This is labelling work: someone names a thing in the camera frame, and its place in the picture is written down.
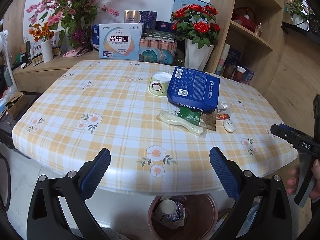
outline blue gripper pad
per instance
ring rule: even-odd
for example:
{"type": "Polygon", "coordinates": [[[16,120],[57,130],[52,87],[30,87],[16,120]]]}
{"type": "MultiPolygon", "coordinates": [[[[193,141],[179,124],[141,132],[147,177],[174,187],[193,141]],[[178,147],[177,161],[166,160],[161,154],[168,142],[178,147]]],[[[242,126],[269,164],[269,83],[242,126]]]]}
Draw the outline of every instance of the blue gripper pad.
{"type": "Polygon", "coordinates": [[[96,191],[103,175],[106,173],[107,168],[111,162],[111,154],[108,149],[103,149],[103,152],[99,153],[99,158],[94,160],[94,164],[87,172],[86,176],[82,179],[80,184],[81,198],[85,201],[88,198],[92,198],[96,191]]]}
{"type": "Polygon", "coordinates": [[[226,191],[229,198],[233,198],[237,201],[240,197],[239,191],[239,181],[233,175],[231,169],[228,167],[227,163],[228,160],[225,156],[218,151],[219,148],[214,147],[210,151],[210,163],[213,167],[214,171],[216,172],[224,190],[226,191]]]}

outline red basket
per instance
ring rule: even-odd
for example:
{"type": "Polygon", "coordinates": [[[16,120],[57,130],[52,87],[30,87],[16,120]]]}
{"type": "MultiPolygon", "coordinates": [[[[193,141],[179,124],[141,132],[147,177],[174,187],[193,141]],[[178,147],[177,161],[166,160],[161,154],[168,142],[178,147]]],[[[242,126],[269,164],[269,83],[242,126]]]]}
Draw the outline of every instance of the red basket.
{"type": "Polygon", "coordinates": [[[244,17],[245,14],[249,15],[250,19],[254,18],[254,20],[256,20],[256,15],[254,11],[249,7],[239,7],[235,9],[233,11],[231,19],[233,21],[237,21],[241,26],[245,27],[246,29],[254,33],[257,24],[254,21],[248,20],[246,17],[244,17]]]}

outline green packet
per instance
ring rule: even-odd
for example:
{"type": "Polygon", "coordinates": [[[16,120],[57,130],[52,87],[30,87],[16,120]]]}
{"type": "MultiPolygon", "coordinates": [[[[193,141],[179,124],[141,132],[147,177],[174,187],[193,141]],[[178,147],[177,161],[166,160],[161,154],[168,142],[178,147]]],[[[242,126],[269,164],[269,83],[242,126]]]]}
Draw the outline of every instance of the green packet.
{"type": "Polygon", "coordinates": [[[191,124],[199,126],[201,113],[193,112],[190,108],[181,107],[178,117],[181,117],[191,124]]]}

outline human hand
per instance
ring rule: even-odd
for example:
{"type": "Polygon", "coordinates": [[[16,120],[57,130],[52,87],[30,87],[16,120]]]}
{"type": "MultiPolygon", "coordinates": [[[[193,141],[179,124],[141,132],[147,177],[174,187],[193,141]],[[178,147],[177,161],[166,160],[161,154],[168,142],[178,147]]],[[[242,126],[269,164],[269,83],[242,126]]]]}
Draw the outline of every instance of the human hand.
{"type": "MultiPolygon", "coordinates": [[[[320,197],[320,162],[318,159],[316,159],[313,163],[312,172],[313,176],[316,178],[316,184],[313,187],[309,197],[312,200],[316,200],[320,197]]],[[[287,194],[294,194],[296,192],[299,181],[299,173],[299,167],[288,171],[288,175],[292,176],[292,178],[287,180],[287,185],[289,186],[287,189],[287,194]]]]}

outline table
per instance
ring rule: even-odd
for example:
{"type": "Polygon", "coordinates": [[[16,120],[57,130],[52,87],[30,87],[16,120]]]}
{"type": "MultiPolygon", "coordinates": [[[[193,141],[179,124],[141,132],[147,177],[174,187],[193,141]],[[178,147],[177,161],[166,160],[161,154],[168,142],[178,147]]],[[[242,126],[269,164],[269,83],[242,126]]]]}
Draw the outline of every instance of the table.
{"type": "Polygon", "coordinates": [[[134,61],[82,61],[31,106],[13,129],[15,147],[56,172],[78,170],[103,148],[111,164],[100,188],[149,195],[199,194],[222,189],[209,162],[218,146],[256,176],[290,163],[297,152],[270,133],[282,122],[254,88],[220,79],[219,100],[233,104],[236,125],[221,121],[205,138],[157,120],[161,109],[177,111],[167,98],[148,92],[152,73],[172,66],[134,61]]]}

